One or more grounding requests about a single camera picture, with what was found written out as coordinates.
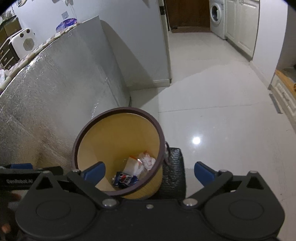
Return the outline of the person's left hand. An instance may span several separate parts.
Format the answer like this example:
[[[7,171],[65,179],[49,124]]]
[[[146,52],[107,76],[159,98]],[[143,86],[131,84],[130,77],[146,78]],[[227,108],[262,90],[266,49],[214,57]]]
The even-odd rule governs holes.
[[[21,196],[8,191],[1,192],[1,240],[17,240],[18,226],[15,213],[9,208],[9,203],[19,202]]]

